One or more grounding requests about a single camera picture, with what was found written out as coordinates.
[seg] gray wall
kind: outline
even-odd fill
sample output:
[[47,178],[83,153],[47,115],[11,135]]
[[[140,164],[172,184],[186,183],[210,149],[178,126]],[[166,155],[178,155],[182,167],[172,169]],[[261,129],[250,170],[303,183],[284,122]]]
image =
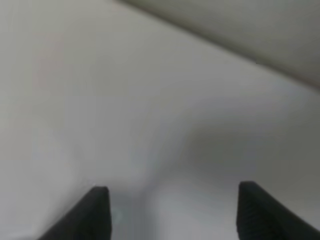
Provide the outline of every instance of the gray wall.
[[0,5],[1,239],[93,184],[114,240],[235,240],[241,180],[320,228],[316,92],[116,2]]

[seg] white surface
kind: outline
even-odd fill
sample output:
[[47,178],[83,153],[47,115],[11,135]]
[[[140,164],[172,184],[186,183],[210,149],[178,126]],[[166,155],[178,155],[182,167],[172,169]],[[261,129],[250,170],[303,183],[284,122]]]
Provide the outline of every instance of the white surface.
[[38,236],[92,184],[124,211],[114,240],[138,238],[119,236],[139,193],[140,239],[235,240],[240,180],[320,228],[316,92],[116,2],[0,11],[1,239]]

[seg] white wall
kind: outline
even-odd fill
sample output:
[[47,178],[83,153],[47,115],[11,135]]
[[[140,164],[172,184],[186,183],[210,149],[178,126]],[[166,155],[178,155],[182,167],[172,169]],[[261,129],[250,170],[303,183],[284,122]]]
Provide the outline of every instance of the white wall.
[[320,228],[315,91],[117,2],[0,11],[1,239],[92,184],[121,211],[114,240],[235,240],[241,180]]

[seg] black object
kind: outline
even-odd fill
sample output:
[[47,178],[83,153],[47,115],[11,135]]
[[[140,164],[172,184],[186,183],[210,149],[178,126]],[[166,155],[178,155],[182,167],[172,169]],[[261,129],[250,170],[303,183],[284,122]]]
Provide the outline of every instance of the black object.
[[39,240],[110,240],[111,232],[109,191],[94,187]]
[[240,240],[320,240],[320,232],[252,181],[239,185],[237,232]]

